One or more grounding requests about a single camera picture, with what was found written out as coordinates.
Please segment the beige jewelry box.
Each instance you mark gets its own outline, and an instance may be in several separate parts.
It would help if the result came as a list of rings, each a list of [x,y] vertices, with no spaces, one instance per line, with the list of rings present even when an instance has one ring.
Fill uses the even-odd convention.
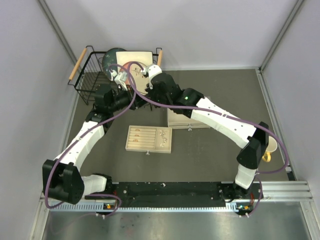
[[[209,129],[210,126],[188,118],[184,116],[183,114],[176,114],[169,108],[167,109],[167,126],[172,129],[187,129],[188,130],[188,124],[191,124],[192,130],[193,129]]]

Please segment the beige ring tray drawer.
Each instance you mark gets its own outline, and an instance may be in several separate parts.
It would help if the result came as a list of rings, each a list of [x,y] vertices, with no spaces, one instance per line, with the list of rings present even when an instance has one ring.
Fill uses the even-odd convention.
[[[173,129],[171,127],[130,125],[126,151],[170,154]]]

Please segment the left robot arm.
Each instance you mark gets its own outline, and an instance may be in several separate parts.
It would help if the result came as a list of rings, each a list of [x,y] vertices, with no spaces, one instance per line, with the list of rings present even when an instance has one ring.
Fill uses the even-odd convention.
[[[84,196],[98,194],[106,199],[113,194],[114,187],[108,176],[101,173],[81,176],[80,170],[113,121],[126,111],[145,104],[140,93],[135,85],[121,91],[115,91],[108,84],[97,89],[92,109],[76,137],[60,155],[54,160],[46,160],[42,166],[43,193],[49,209],[52,208],[49,199],[75,205]]]

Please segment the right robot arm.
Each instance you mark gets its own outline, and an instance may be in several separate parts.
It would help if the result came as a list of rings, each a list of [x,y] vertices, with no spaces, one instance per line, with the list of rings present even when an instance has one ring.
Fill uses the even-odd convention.
[[[255,174],[269,145],[269,126],[264,122],[253,126],[238,121],[237,117],[218,107],[195,89],[181,89],[167,73],[161,72],[149,78],[147,97],[158,107],[167,105],[177,115],[202,122],[240,147],[236,157],[237,174],[232,189],[224,192],[224,198],[240,199],[249,195]]]

